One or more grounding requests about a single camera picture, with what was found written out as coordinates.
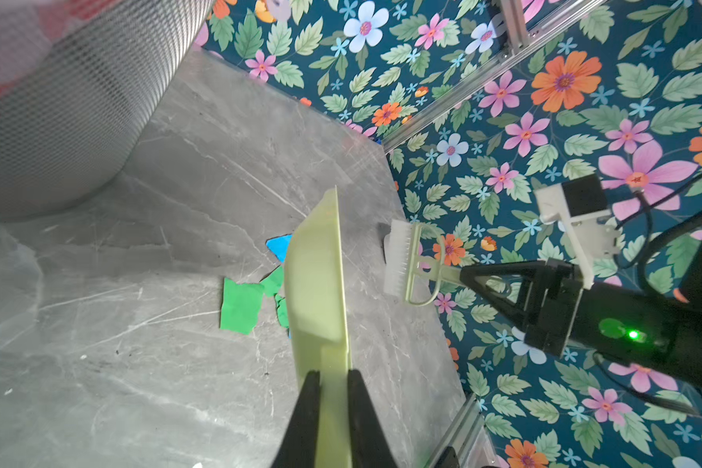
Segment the brush bristles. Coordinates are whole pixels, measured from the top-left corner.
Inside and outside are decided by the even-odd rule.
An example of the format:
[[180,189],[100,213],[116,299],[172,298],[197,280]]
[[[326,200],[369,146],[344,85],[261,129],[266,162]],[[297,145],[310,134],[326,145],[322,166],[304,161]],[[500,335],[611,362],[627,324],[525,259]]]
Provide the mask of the brush bristles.
[[413,225],[405,221],[393,220],[390,227],[389,243],[385,249],[386,294],[398,297],[406,295],[408,284],[408,263],[411,255]]

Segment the gray marble surface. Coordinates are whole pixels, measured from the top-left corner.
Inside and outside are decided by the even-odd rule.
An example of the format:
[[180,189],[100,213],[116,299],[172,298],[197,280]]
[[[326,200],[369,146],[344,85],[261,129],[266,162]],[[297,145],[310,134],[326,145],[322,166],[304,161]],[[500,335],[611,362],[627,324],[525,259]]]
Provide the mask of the gray marble surface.
[[298,394],[264,300],[218,329],[222,278],[257,282],[338,186],[353,363],[401,466],[464,401],[433,307],[382,293],[402,219],[381,146],[190,51],[123,172],[72,210],[0,223],[0,468],[268,466]]

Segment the small blue flower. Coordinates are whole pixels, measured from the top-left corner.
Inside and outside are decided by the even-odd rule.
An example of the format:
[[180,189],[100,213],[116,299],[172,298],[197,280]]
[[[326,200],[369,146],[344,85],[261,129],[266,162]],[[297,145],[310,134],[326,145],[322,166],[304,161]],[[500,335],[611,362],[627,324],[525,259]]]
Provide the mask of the small blue flower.
[[466,61],[466,54],[460,54],[458,57],[450,60],[450,63],[453,67],[459,67],[464,61]]
[[395,5],[395,11],[393,12],[393,16],[395,16],[395,19],[400,19],[402,16],[405,16],[408,12],[406,11],[406,8],[408,7],[408,2],[402,4],[402,5]]
[[651,59],[655,58],[655,54],[659,54],[660,52],[665,50],[665,47],[661,47],[660,44],[662,44],[663,41],[655,41],[655,44],[652,46],[642,46],[642,49],[644,52],[642,53],[642,56],[645,57],[646,55],[649,56]]
[[616,89],[609,89],[606,90],[606,87],[601,85],[598,87],[598,90],[594,93],[590,93],[590,97],[594,97],[593,99],[593,105],[595,106],[599,102],[603,104],[604,106],[608,104],[608,96],[611,96],[616,92]]
[[418,51],[417,48],[414,48],[409,54],[408,58],[406,58],[406,61],[410,64],[414,63],[416,59],[421,55],[421,52]]
[[440,155],[440,154],[437,153],[436,151],[434,151],[434,150],[429,150],[429,152],[427,153],[427,163],[433,162],[433,161],[434,161],[434,158],[436,158],[436,157],[439,156],[439,155]]
[[573,44],[572,40],[573,39],[571,37],[568,37],[566,42],[560,42],[558,53],[569,55],[572,49],[576,49],[577,44]]
[[340,54],[346,55],[346,47],[349,46],[349,43],[351,43],[350,40],[346,39],[346,41],[341,41],[340,37],[337,37],[335,39],[335,45],[332,46],[330,50],[335,52],[336,57]]
[[585,412],[585,407],[580,405],[576,407],[572,407],[569,411],[569,415],[572,417],[572,420],[575,422],[580,422],[580,421],[587,421],[590,419],[588,415],[583,414]]
[[557,168],[551,168],[548,171],[546,171],[546,175],[544,175],[545,178],[551,179],[551,181],[555,181],[557,177],[561,177],[562,173],[559,172],[559,169]]
[[580,457],[575,455],[574,452],[572,452],[571,448],[568,448],[567,450],[562,450],[562,453],[564,454],[564,461],[572,463],[572,466],[577,466],[577,462],[580,461]]
[[507,344],[508,344],[509,342],[514,342],[514,341],[515,341],[515,339],[514,339],[513,337],[511,337],[511,336],[509,335],[509,333],[507,333],[506,330],[503,330],[503,331],[501,331],[501,332],[497,332],[496,335],[497,335],[496,342],[497,342],[497,343],[502,343],[502,344],[504,344],[505,347],[507,347]]
[[338,13],[344,15],[344,21],[346,21],[349,16],[356,18],[356,5],[358,5],[356,0],[353,0],[351,4],[349,4],[349,0],[344,0],[344,6],[338,10]]
[[471,122],[473,122],[475,124],[476,121],[482,120],[484,118],[482,116],[482,114],[484,114],[484,110],[482,108],[479,108],[479,109],[474,108],[468,117],[470,117]]
[[650,104],[650,98],[645,98],[637,103],[631,103],[629,107],[631,107],[632,110],[629,115],[639,115],[640,118],[645,118],[645,113],[646,112],[653,112],[655,110],[655,107],[648,106]]
[[681,436],[681,440],[683,440],[684,443],[689,443],[689,439],[699,440],[698,435],[692,434],[692,426],[687,424],[684,427],[681,424],[676,424],[676,427],[678,427],[678,431],[674,431],[674,435]]
[[691,7],[691,6],[692,6],[692,0],[676,0],[676,2],[674,2],[674,5],[671,5],[671,9],[672,9],[672,10],[675,10],[675,9],[678,8],[679,5],[681,5],[682,3],[683,3],[683,7],[684,7],[684,8],[688,8],[688,7]]
[[531,236],[541,230],[541,227],[538,225],[538,220],[533,220],[530,222],[523,221],[523,224],[525,225],[523,232],[528,232]]
[[491,193],[489,193],[489,187],[486,186],[481,187],[478,193],[476,193],[476,198],[479,200],[487,199],[490,196]]
[[565,361],[577,362],[577,351],[572,351],[570,348],[565,346],[564,351],[562,352],[562,357]]

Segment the flower center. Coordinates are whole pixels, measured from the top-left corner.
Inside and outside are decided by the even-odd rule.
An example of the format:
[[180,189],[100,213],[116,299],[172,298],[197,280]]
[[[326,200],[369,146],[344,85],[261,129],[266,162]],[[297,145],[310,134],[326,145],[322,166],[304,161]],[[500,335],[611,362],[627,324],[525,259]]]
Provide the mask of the flower center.
[[564,75],[556,79],[556,81],[554,82],[554,87],[557,91],[564,91],[569,89],[572,86],[572,83],[574,83],[574,81],[575,76],[572,73],[565,73]]
[[629,185],[630,187],[644,187],[647,185],[648,182],[650,182],[650,179],[647,177],[646,174],[643,174],[641,172],[631,173],[627,177],[627,185]]
[[371,30],[372,30],[372,23],[365,21],[364,23],[362,23],[362,26],[361,26],[361,28],[359,28],[358,31],[362,36],[366,36],[367,34],[369,34],[369,32]]
[[520,458],[520,462],[523,463],[523,466],[525,468],[534,468],[535,467],[535,463],[533,463],[533,457],[531,457],[530,455],[523,455]]

